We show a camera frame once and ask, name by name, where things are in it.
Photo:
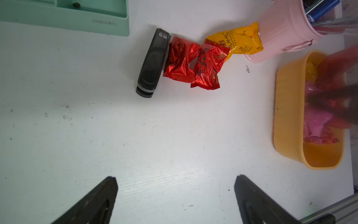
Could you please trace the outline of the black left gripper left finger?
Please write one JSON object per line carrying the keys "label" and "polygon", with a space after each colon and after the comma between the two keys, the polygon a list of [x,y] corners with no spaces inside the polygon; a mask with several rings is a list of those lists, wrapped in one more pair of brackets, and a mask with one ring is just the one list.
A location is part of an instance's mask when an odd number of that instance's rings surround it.
{"label": "black left gripper left finger", "polygon": [[116,178],[108,176],[53,223],[108,224],[117,192]]}

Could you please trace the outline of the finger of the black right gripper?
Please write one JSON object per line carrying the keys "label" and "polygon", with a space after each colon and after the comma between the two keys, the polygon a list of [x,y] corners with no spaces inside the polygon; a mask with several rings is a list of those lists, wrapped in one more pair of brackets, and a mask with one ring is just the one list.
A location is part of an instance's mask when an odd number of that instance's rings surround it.
{"label": "finger of the black right gripper", "polygon": [[358,124],[358,85],[310,94],[306,102],[316,109],[332,114],[350,124]]}

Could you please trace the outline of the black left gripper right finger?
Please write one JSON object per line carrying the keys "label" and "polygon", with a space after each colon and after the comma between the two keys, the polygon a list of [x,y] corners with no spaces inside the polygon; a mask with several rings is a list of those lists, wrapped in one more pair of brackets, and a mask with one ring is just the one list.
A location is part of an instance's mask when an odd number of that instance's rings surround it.
{"label": "black left gripper right finger", "polygon": [[245,175],[236,178],[234,190],[244,224],[299,223]]}

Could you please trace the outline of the pink tea bag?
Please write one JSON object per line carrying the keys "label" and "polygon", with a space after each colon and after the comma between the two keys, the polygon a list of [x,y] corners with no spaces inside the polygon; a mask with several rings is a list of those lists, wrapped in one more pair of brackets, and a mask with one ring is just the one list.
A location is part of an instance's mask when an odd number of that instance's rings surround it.
{"label": "pink tea bag", "polygon": [[333,115],[314,108],[309,103],[304,104],[304,131],[303,140],[305,143],[334,144],[339,139],[328,127],[327,122]]}

